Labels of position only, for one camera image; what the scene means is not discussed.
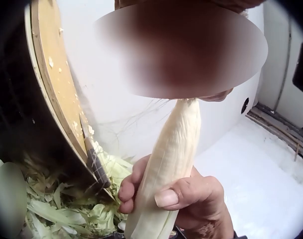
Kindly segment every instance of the pile of corn husks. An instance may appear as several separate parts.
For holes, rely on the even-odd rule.
[[[120,204],[117,193],[121,181],[131,174],[132,164],[108,155],[97,142],[94,147],[112,183],[106,192],[114,202],[108,205],[100,204],[95,197],[86,197],[72,185],[59,182],[59,172],[49,174],[25,157],[24,164],[20,165],[27,189],[25,223],[33,239],[106,236],[116,231],[116,223],[126,219],[126,215],[117,211]]]

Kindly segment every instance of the metal blade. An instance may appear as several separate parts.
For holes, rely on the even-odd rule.
[[[91,136],[90,132],[88,131],[88,128],[86,127],[86,124],[84,123],[81,114],[79,114],[79,119],[81,121],[81,126],[82,126],[82,130],[83,130],[83,135],[84,138],[89,138]]]

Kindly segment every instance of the hand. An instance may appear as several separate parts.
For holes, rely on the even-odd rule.
[[[221,92],[221,93],[213,95],[213,96],[199,97],[199,99],[201,99],[203,101],[208,101],[208,102],[221,102],[227,97],[228,94],[231,93],[232,90],[233,90],[233,88],[231,90],[224,91],[224,92]]]
[[[119,211],[129,214],[134,208],[134,195],[138,190],[149,156],[137,161],[132,174],[126,177],[118,192],[122,201]],[[224,190],[220,182],[212,177],[203,177],[192,168],[191,176],[168,185],[156,193],[158,207],[165,210],[180,210],[176,225],[185,229],[188,238],[230,239],[233,226],[224,203]]]

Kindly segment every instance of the person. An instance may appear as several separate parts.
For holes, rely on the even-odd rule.
[[[115,10],[141,2],[140,0],[115,0]],[[238,14],[256,7],[263,0],[212,0],[220,7]],[[200,97],[209,102],[223,101],[232,89]],[[134,195],[142,180],[149,156],[138,160],[132,174],[126,177],[118,193],[122,201],[119,211],[129,214],[134,208]],[[228,208],[224,202],[224,190],[221,183],[213,176],[203,177],[195,167],[188,178],[180,179],[169,189],[155,195],[159,208],[178,210],[176,225],[184,229],[187,238],[192,239],[231,239],[236,238]]]

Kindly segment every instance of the fingernail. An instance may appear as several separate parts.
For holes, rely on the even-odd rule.
[[[179,202],[178,195],[172,189],[156,193],[155,201],[158,207],[172,206]]]

